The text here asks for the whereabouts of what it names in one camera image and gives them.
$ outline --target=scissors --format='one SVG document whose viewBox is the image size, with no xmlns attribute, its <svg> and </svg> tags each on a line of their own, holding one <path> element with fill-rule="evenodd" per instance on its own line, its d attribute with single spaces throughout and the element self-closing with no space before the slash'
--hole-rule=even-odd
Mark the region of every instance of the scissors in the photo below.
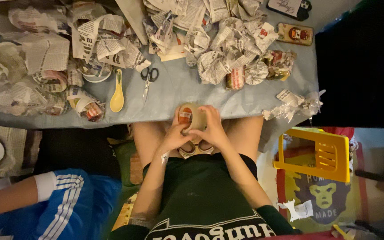
<svg viewBox="0 0 384 240">
<path fill-rule="evenodd" d="M 145 81 L 145 91 L 143 92 L 143 106 L 145 106 L 146 98 L 148 97 L 148 91 L 149 91 L 149 85 L 153 82 L 155 82 L 160 75 L 160 72 L 157 68 L 144 68 L 142 72 L 140 73 L 140 76 L 142 77 L 143 81 Z"/>
</svg>

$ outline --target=black scissors handle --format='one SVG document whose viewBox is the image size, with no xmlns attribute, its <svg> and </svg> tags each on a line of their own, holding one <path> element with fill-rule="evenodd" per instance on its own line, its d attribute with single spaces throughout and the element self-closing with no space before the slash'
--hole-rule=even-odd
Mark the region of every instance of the black scissors handle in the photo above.
<svg viewBox="0 0 384 240">
<path fill-rule="evenodd" d="M 144 68 L 142 70 L 142 72 L 140 73 L 140 76 L 142 77 L 143 80 L 147 80 L 147 78 L 149 77 L 149 81 L 150 82 L 155 82 L 157 80 L 157 78 L 159 77 L 160 75 L 160 72 L 157 68 L 152 68 L 152 69 L 149 69 L 149 67 L 147 68 Z"/>
</svg>

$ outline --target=gorilla graphic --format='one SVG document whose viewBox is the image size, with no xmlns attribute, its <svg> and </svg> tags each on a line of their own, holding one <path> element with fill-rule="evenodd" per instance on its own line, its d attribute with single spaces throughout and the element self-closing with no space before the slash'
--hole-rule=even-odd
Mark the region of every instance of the gorilla graphic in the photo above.
<svg viewBox="0 0 384 240">
<path fill-rule="evenodd" d="M 294 191 L 301 202 L 312 201 L 314 221 L 328 224 L 346 210 L 346 196 L 351 189 L 350 184 L 297 173 L 301 178 L 294 178 L 299 191 Z"/>
</svg>

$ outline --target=floor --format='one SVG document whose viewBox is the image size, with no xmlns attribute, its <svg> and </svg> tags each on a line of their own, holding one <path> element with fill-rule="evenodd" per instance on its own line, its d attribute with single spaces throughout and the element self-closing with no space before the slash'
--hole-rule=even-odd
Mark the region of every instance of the floor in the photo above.
<svg viewBox="0 0 384 240">
<path fill-rule="evenodd" d="M 365 170 L 382 173 L 384 169 L 384 128 L 356 128 L 355 138 L 361 142 L 365 161 Z M 266 153 L 260 153 L 257 159 L 257 176 L 262 188 L 276 207 L 278 193 L 276 190 L 276 169 L 272 162 L 278 151 L 277 146 Z M 384 192 L 376 188 L 376 181 L 366 180 L 369 220 L 384 220 Z"/>
</svg>

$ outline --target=table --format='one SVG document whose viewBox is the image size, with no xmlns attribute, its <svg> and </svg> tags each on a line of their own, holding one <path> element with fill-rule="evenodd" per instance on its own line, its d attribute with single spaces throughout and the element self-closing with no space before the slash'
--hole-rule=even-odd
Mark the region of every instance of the table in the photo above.
<svg viewBox="0 0 384 240">
<path fill-rule="evenodd" d="M 265 8 L 261 9 L 268 15 L 267 21 L 276 26 L 279 22 L 312 26 L 315 33 L 324 25 L 352 8 L 358 0 L 347 1 L 314 1 L 309 19 L 299 22 Z M 283 89 L 306 96 L 318 91 L 317 64 L 315 43 L 312 46 L 300 46 L 282 42 L 274 42 L 271 50 L 293 50 L 297 53 L 291 76 L 285 81 L 263 81 L 259 85 L 245 85 L 239 91 L 225 90 L 224 82 L 218 85 L 200 84 L 196 67 L 186 65 L 184 58 L 161 62 L 157 55 L 149 55 L 147 47 L 141 52 L 152 62 L 152 68 L 158 68 L 160 76 L 149 87 L 146 105 L 142 107 L 144 82 L 140 73 L 133 69 L 122 70 L 122 89 L 125 104 L 120 112 L 112 112 L 109 101 L 115 91 L 115 74 L 100 83 L 87 82 L 84 89 L 107 102 L 106 116 L 98 123 L 91 123 L 79 118 L 74 111 L 62 116 L 39 115 L 34 117 L 15 117 L 0 113 L 0 126 L 16 128 L 102 128 L 114 124 L 133 123 L 140 121 L 161 121 L 172 117 L 174 109 L 183 102 L 210 104 L 219 109 L 222 118 L 238 118 L 261 114 L 262 110 L 270 110 L 282 104 L 276 95 Z M 296 114 L 288 122 L 286 119 L 272 119 L 263 125 L 259 150 L 266 151 L 264 146 L 274 142 L 280 134 L 296 124 L 304 121 L 305 116 Z"/>
</svg>

